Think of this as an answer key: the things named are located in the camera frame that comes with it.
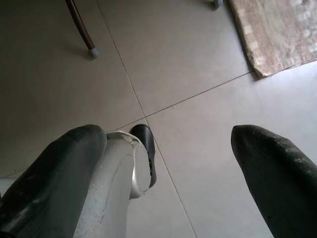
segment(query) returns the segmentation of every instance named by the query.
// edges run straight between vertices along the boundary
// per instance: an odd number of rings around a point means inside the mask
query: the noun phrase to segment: rug
[[[317,60],[317,0],[230,0],[260,77]]]

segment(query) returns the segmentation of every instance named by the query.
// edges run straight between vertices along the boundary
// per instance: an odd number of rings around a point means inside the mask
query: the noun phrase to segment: chair leg
[[[89,53],[93,57],[97,57],[99,53],[97,49],[95,48],[94,42],[92,41],[92,39],[90,38],[88,34],[88,31],[83,23],[83,20],[80,17],[80,14],[78,12],[78,9],[76,7],[74,0],[65,0],[65,1],[67,3],[69,12],[75,22],[75,25],[89,50]]]

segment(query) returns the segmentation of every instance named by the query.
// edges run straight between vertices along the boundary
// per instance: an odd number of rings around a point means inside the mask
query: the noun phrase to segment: black shoe
[[[130,133],[136,136],[144,145],[145,149],[148,152],[149,164],[150,164],[150,173],[151,173],[151,183],[150,187],[152,187],[157,181],[157,174],[155,172],[154,165],[154,155],[155,155],[155,146],[154,146],[154,138],[151,132],[151,129],[144,124],[139,124],[134,126]]]

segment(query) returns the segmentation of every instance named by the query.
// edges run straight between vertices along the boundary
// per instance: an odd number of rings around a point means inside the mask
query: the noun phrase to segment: tiled floor
[[[317,63],[258,80],[228,6],[98,1],[76,1],[94,60],[63,1],[1,6],[0,176],[21,174],[73,127],[148,123],[158,182],[129,205],[128,238],[270,238],[230,132],[263,126],[317,163]]]

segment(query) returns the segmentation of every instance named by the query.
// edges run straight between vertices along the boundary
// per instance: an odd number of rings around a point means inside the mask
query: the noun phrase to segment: black boot
[[[151,183],[150,187],[152,187],[157,181],[157,174],[155,172],[154,165],[154,155],[155,155],[155,146],[154,146],[154,138],[151,132],[151,129],[144,124],[139,124],[134,126],[130,133],[136,136],[144,145],[145,149],[148,152],[149,164],[150,164],[150,173],[151,173]]]

